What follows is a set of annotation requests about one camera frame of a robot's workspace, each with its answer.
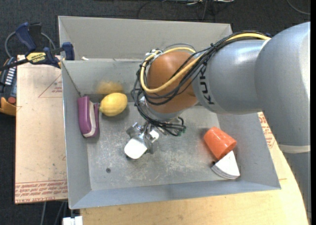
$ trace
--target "orange plastic cup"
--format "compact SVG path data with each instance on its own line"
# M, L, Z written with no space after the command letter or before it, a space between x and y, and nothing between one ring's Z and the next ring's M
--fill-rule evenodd
M204 141L218 160L232 151L237 144L234 138L217 127L212 127L205 133Z

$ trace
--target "cardboard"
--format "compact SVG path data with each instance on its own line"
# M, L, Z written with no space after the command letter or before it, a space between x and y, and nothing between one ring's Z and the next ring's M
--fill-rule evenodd
M62 103L60 69L18 67L16 204L68 198Z

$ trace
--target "gray robot arm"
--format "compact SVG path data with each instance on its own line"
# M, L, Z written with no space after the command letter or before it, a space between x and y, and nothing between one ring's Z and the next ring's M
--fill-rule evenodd
M311 218L310 38L309 22L270 40L229 44L200 69L193 88L216 113L263 111Z
M147 125L166 131L175 126L184 129L183 121L174 120L197 102L218 114L263 111L311 218L310 34L308 22L271 39L256 32L236 33L189 56L153 50L138 72L132 95L135 105ZM186 79L189 74L192 83ZM137 90L138 81L142 84ZM151 149L151 142L143 138L136 143L143 147L137 158Z

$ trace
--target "black carpet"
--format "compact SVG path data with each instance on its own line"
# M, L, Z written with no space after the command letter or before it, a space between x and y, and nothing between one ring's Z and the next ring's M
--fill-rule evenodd
M311 0L291 0L291 3L310 12ZM174 1L0 0L0 65L7 59L4 50L6 37L24 22L41 22L42 31L58 45L59 15L229 23L234 32L257 30L272 36L310 21L310 15L295 11L286 0L212 2L205 11L202 4L189 6ZM8 48L12 55L27 51L15 38L10 40ZM14 161L15 118L0 114L0 225L39 225L42 203L14 204ZM47 203L44 224L54 224L60 206L58 201Z

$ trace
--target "yellow lemon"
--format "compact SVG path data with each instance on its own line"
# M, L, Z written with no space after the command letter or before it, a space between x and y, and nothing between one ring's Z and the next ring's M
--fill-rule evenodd
M111 94L111 93L122 93L123 92L123 86L120 83L115 82L105 82L101 81L98 86L96 93L97 94Z
M123 93L112 93L104 97L100 103L99 111L106 116L120 114L127 106L127 96Z

